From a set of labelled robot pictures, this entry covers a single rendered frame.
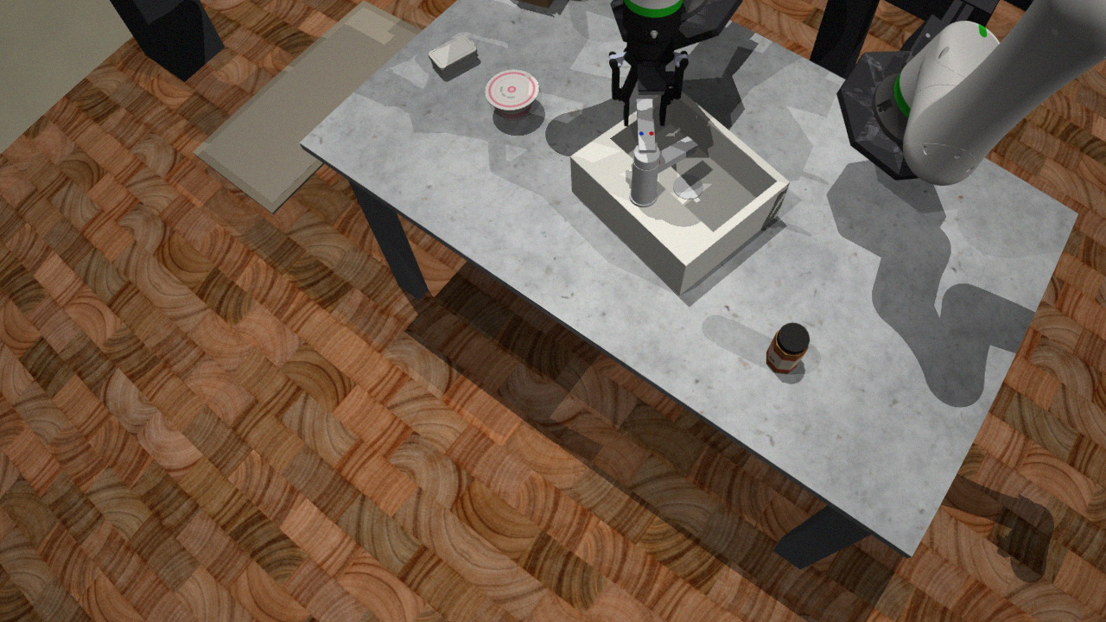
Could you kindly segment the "white rectangular sink basin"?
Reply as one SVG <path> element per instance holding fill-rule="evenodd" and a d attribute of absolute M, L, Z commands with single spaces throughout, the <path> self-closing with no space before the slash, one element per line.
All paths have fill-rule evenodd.
<path fill-rule="evenodd" d="M 698 146 L 658 174 L 651 207 L 629 200 L 633 151 L 639 145 L 636 111 L 628 126 L 620 121 L 570 157 L 570 186 L 681 296 L 778 218 L 790 182 L 684 92 L 667 105 L 664 126 L 660 103 L 661 95 L 653 99 L 659 152 L 687 136 Z"/>

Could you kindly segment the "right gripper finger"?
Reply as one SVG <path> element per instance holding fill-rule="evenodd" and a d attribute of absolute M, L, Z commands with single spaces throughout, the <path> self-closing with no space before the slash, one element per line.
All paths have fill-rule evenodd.
<path fill-rule="evenodd" d="M 672 51 L 674 52 L 674 51 Z M 667 91 L 661 95 L 659 120 L 660 126 L 666 123 L 666 107 L 670 103 L 674 104 L 674 99 L 681 99 L 681 86 L 684 86 L 684 70 L 689 65 L 688 53 L 681 51 L 681 53 L 674 52 L 674 64 L 675 64 L 675 86 L 672 89 L 666 87 Z M 674 91 L 675 90 L 675 91 Z"/>
<path fill-rule="evenodd" d="M 625 60 L 624 59 L 624 54 L 625 54 L 625 52 L 624 53 L 617 53 L 617 54 L 615 52 L 611 52 L 609 53 L 609 66 L 613 70 L 612 71 L 612 80 L 613 80 L 612 99 L 613 99 L 613 101 L 617 101 L 617 99 L 618 99 L 619 100 L 619 104 L 624 105 L 624 110 L 625 110 L 624 126 L 628 126 L 628 122 L 629 122 L 629 104 L 632 104 L 632 102 L 629 102 L 629 99 L 632 99 L 632 91 L 635 87 L 635 84 L 637 83 L 637 81 L 639 81 L 639 76 L 637 76 L 637 66 L 635 68 L 635 70 L 633 70 L 633 68 L 632 68 L 632 71 L 629 71 L 629 74 L 626 76 L 626 81 L 625 81 L 624 85 L 620 87 L 620 66 L 623 66 L 623 60 Z"/>

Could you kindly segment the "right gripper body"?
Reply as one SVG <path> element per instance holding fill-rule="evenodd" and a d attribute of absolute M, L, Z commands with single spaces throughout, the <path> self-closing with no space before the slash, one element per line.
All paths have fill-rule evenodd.
<path fill-rule="evenodd" d="M 632 33 L 627 32 L 627 46 L 624 48 L 624 59 L 632 68 L 636 68 L 639 64 L 639 60 L 660 60 L 661 63 L 666 63 L 668 66 L 669 62 L 674 60 L 674 37 L 666 39 L 664 41 L 641 41 L 640 39 L 633 38 Z"/>

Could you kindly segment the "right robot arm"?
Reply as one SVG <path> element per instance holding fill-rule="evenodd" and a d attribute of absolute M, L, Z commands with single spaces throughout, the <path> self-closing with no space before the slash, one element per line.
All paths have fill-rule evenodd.
<path fill-rule="evenodd" d="M 708 0 L 623 0 L 623 25 L 633 38 L 664 41 L 678 32 L 681 20 L 695 15 L 707 2 Z M 674 71 L 666 71 L 666 64 L 660 64 L 660 60 L 641 60 L 637 70 L 639 95 L 664 95 L 666 87 L 675 85 Z"/>

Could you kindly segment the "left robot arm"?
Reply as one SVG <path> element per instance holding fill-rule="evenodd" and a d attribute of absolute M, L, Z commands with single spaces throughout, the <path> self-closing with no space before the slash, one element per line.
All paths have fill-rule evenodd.
<path fill-rule="evenodd" d="M 975 22 L 945 27 L 874 89 L 874 118 L 920 180 L 953 185 L 1030 111 L 1105 59 L 1106 0 L 1034 0 L 1001 43 Z"/>

